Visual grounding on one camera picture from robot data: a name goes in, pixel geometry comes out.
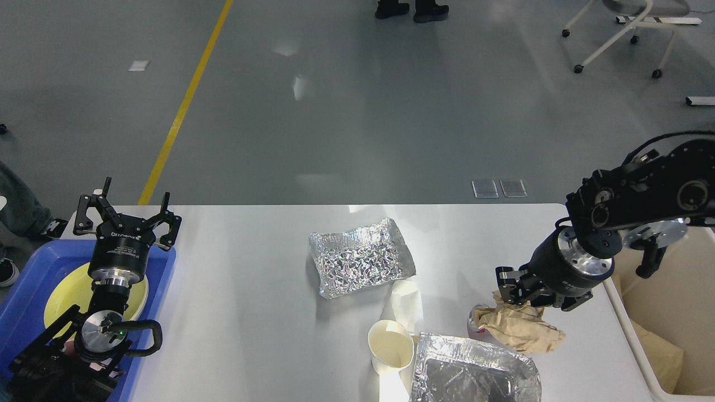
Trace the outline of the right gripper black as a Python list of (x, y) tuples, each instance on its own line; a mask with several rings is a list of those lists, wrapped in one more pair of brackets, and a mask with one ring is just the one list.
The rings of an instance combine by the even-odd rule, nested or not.
[[(611, 258), (589, 254), (572, 227), (559, 227), (536, 247), (529, 263), (518, 269), (495, 268), (503, 302), (533, 307), (552, 306), (570, 312), (591, 300), (592, 288), (611, 277)], [(551, 290), (555, 292), (551, 304)]]

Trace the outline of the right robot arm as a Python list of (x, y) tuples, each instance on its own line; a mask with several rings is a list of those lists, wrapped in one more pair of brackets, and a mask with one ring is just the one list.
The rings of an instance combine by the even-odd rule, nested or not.
[(624, 247), (643, 252), (636, 275), (650, 278), (689, 227), (713, 227), (713, 132), (688, 135), (690, 141), (664, 155), (649, 145), (666, 135), (654, 137), (613, 170), (583, 179), (565, 198), (567, 216), (529, 262), (495, 268), (501, 300), (574, 310), (611, 277)]

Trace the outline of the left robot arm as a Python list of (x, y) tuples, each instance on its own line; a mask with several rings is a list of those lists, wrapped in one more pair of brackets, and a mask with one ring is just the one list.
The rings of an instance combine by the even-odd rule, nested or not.
[(74, 235), (96, 238), (89, 304), (70, 305), (10, 359), (13, 401), (107, 401), (124, 358), (145, 358), (163, 346), (158, 321), (124, 315), (133, 288), (145, 280), (152, 247), (171, 250), (182, 218), (169, 209), (169, 193), (154, 216), (117, 213), (108, 199), (111, 181), (97, 194), (82, 194), (73, 224)]

